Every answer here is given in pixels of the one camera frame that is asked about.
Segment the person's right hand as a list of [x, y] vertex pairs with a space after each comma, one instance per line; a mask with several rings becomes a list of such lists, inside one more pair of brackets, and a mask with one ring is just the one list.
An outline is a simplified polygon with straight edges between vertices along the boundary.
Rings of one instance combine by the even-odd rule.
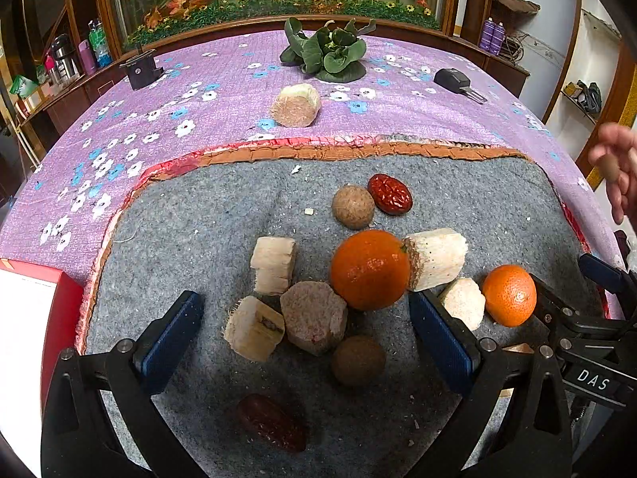
[[598, 165], [603, 157], [617, 162], [617, 177], [606, 183], [614, 222], [625, 219], [636, 230], [636, 131], [619, 123], [607, 122], [599, 129], [597, 143], [588, 151], [588, 161]]

